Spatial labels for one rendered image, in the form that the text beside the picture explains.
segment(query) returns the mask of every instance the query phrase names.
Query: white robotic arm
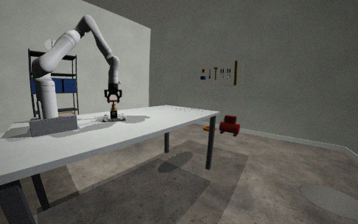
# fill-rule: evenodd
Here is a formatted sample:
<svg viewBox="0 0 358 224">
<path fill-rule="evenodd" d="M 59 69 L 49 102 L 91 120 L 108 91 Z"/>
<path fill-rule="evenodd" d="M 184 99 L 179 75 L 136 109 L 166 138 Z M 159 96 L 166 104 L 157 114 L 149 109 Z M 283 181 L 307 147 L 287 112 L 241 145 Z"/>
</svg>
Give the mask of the white robotic arm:
<svg viewBox="0 0 358 224">
<path fill-rule="evenodd" d="M 34 77 L 36 97 L 41 103 L 39 110 L 42 109 L 42 119 L 58 117 L 55 82 L 51 78 L 51 72 L 56 69 L 63 57 L 76 46 L 81 37 L 90 31 L 93 32 L 96 44 L 110 66 L 108 90 L 105 90 L 105 97 L 107 97 L 108 102 L 112 94 L 117 96 L 117 102 L 122 97 L 122 91 L 118 90 L 118 84 L 120 84 L 118 81 L 119 59 L 117 56 L 113 56 L 94 19 L 90 15 L 85 15 L 73 30 L 61 35 L 46 54 L 32 62 L 32 76 Z"/>
</svg>

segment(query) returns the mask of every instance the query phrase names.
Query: concrete floor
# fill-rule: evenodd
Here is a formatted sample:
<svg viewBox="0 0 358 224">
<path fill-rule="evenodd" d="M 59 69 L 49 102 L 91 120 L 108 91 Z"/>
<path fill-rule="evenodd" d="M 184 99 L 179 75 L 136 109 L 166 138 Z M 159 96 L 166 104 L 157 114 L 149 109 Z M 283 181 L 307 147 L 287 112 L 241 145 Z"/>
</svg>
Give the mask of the concrete floor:
<svg viewBox="0 0 358 224">
<path fill-rule="evenodd" d="M 190 125 L 171 132 L 169 145 L 174 147 L 187 140 L 207 144 L 208 132 L 203 130 L 202 125 Z M 230 133 L 220 134 L 218 129 L 214 146 L 248 156 L 219 224 L 358 223 L 316 206 L 299 190 L 307 183 L 319 184 L 358 199 L 358 163 L 345 153 L 244 133 L 233 137 Z M 48 195 L 49 201 L 61 203 L 58 199 L 68 196 L 69 192 L 83 194 L 161 153 L 164 153 L 164 136 L 69 164 L 63 168 L 68 169 L 68 174 L 64 172 L 64 178 L 71 178 L 72 184 L 61 185 L 51 178 L 51 181 L 44 183 L 45 189 L 55 189 L 53 186 L 57 186 L 57 190 Z M 21 183 L 37 219 L 40 204 L 35 190 L 30 179 L 23 179 Z M 0 223 L 7 223 L 0 213 Z"/>
</svg>

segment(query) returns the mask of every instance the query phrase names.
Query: gray wall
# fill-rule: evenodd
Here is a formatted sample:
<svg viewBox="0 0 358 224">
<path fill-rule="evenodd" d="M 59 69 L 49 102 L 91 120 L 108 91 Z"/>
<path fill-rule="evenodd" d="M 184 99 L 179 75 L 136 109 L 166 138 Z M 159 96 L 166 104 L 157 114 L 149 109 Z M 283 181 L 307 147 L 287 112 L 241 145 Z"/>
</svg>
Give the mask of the gray wall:
<svg viewBox="0 0 358 224">
<path fill-rule="evenodd" d="M 237 116 L 241 127 L 358 153 L 357 1 L 87 0 L 152 29 L 150 106 Z M 236 87 L 201 69 L 245 62 Z"/>
<path fill-rule="evenodd" d="M 0 8 L 0 133 L 13 122 L 33 117 L 27 49 L 45 52 L 47 39 L 57 40 L 87 14 L 94 18 L 120 60 L 123 97 L 117 108 L 149 106 L 149 28 L 78 0 L 2 0 Z M 109 65 L 92 33 L 85 35 L 69 54 L 78 57 L 80 113 L 109 111 L 103 91 L 108 89 Z M 55 72 L 62 71 L 70 72 L 69 64 L 61 62 Z M 59 108 L 72 107 L 72 103 L 72 94 L 57 94 Z"/>
</svg>

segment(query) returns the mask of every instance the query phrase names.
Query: white table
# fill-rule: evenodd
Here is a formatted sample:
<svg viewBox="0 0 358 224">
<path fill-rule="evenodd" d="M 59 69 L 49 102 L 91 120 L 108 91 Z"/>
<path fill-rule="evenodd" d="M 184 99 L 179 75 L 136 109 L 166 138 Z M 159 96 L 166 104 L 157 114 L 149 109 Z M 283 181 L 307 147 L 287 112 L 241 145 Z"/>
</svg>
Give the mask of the white table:
<svg viewBox="0 0 358 224">
<path fill-rule="evenodd" d="M 14 123 L 0 139 L 0 206 L 9 224 L 35 223 L 20 179 L 32 177 L 41 207 L 49 209 L 40 174 L 95 155 L 165 134 L 164 152 L 169 152 L 169 132 L 210 119 L 206 169 L 211 168 L 214 126 L 219 111 L 162 105 L 118 111 L 127 119 L 99 122 L 108 112 L 77 116 L 79 129 L 31 137 L 28 122 Z"/>
</svg>

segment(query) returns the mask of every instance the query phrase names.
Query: table leg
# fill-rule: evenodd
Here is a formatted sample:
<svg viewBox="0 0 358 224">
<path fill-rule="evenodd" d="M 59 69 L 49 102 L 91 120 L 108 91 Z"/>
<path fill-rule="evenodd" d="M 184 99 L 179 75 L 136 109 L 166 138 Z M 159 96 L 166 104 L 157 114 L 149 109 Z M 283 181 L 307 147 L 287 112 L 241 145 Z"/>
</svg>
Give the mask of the table leg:
<svg viewBox="0 0 358 224">
<path fill-rule="evenodd" d="M 45 211 L 50 208 L 49 200 L 47 200 L 46 192 L 42 184 L 40 174 L 36 174 L 31 176 L 32 182 L 34 183 L 34 187 L 36 190 L 36 194 L 38 195 L 38 200 L 40 201 L 42 211 Z"/>
<path fill-rule="evenodd" d="M 0 206 L 9 224 L 36 224 L 20 181 L 0 186 Z"/>
<path fill-rule="evenodd" d="M 211 168 L 211 158 L 213 157 L 214 133 L 216 116 L 210 118 L 209 140 L 208 140 L 208 154 L 206 155 L 206 169 Z"/>
<path fill-rule="evenodd" d="M 164 152 L 169 153 L 169 133 L 165 133 L 164 135 L 164 144 L 165 144 Z"/>
</svg>

